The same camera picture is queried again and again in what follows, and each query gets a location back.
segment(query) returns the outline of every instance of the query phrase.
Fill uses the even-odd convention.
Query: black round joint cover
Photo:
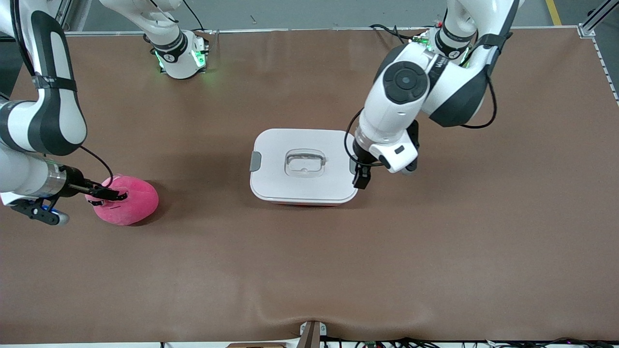
[[[419,65],[403,61],[392,64],[383,75],[387,98],[406,104],[421,98],[428,88],[428,76]]]

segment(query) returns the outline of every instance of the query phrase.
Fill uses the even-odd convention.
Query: black strap
[[[503,50],[503,46],[505,46],[505,41],[511,38],[512,33],[507,33],[505,36],[495,35],[495,34],[486,34],[481,36],[475,42],[475,48],[478,46],[496,46],[498,48],[499,54]]]
[[[37,89],[68,89],[77,92],[76,82],[72,79],[35,75],[32,77],[32,83],[35,84]]]

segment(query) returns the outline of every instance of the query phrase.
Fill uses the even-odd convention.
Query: yellow line
[[[552,18],[553,25],[562,25],[559,18],[559,12],[556,11],[555,0],[546,0],[546,6],[550,12],[550,18]]]

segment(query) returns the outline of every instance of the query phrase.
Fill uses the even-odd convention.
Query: pink plush toy
[[[110,182],[108,178],[102,185]],[[120,194],[128,193],[122,201],[106,201],[94,198],[86,194],[86,200],[91,202],[103,201],[102,205],[94,206],[95,213],[103,221],[111,224],[127,226],[148,217],[155,212],[159,204],[159,196],[155,188],[144,180],[133,176],[117,174],[110,185],[110,189],[119,191]]]

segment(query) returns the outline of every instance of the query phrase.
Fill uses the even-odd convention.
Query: white lid
[[[254,143],[251,190],[277,203],[338,205],[357,193],[343,131],[268,129]],[[347,139],[352,148],[353,136]]]

